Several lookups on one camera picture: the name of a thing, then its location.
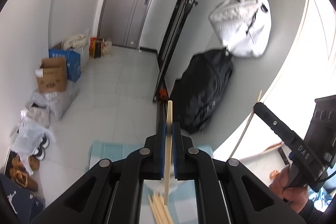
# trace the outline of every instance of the tile floor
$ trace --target tile floor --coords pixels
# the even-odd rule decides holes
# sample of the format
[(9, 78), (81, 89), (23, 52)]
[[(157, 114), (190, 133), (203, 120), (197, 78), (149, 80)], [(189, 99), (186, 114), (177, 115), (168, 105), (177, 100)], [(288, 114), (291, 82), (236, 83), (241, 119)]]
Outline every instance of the tile floor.
[(94, 140), (144, 144), (155, 134), (158, 73), (150, 52), (113, 47), (111, 57), (90, 59), (77, 82), (78, 96), (61, 121), (52, 122), (56, 143), (33, 175), (46, 206), (84, 174)]

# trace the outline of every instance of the jumpman logo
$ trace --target jumpman logo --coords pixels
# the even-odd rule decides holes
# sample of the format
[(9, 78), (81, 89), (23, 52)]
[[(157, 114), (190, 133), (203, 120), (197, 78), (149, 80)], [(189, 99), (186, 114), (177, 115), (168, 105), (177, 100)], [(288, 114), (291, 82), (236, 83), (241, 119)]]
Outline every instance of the jumpman logo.
[(9, 203), (12, 205), (12, 208), (14, 210), (14, 213), (17, 214), (17, 211), (15, 210), (14, 206), (13, 206), (13, 203), (12, 203), (12, 200), (13, 200), (13, 197), (15, 196), (16, 194), (16, 191), (14, 191), (14, 194), (10, 194), (9, 196), (7, 196), (8, 200), (9, 200)]

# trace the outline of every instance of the blue box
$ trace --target blue box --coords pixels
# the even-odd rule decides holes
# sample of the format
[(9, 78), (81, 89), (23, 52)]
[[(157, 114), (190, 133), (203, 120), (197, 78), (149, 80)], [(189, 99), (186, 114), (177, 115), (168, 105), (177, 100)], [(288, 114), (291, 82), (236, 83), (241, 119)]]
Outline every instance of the blue box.
[(74, 51), (62, 50), (62, 42), (49, 49), (49, 58), (65, 57), (68, 79), (76, 82), (81, 77), (81, 55)]
[(19, 187), (4, 174), (0, 174), (0, 181), (14, 213), (22, 224), (31, 223), (43, 211), (44, 200), (35, 197), (29, 190)]

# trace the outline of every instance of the checkered tablecloth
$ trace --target checkered tablecloth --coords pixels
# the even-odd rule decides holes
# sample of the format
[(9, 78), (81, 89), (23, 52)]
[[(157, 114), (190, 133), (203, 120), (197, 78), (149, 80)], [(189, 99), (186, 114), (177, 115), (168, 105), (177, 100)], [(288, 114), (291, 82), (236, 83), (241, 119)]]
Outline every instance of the checkered tablecloth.
[[(101, 159), (110, 159), (111, 161), (122, 160), (131, 152), (142, 147), (143, 145), (113, 144), (94, 141), (89, 151), (87, 170)], [(210, 156), (213, 155), (210, 146), (200, 146), (198, 148), (207, 152)], [(152, 191), (144, 184), (140, 211), (141, 224), (155, 224), (148, 202), (148, 195), (152, 196)], [(168, 209), (174, 224), (198, 223), (194, 181), (183, 182), (178, 186), (176, 191), (169, 195)]]

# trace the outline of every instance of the bundle of chopsticks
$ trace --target bundle of chopsticks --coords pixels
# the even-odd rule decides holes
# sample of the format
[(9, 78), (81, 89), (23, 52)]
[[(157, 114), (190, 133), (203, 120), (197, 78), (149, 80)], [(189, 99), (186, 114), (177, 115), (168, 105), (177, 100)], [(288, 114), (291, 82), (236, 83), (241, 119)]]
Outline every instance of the bundle of chopsticks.
[(163, 196), (154, 192), (152, 198), (148, 195), (148, 200), (156, 224), (174, 224), (168, 207), (163, 204)]

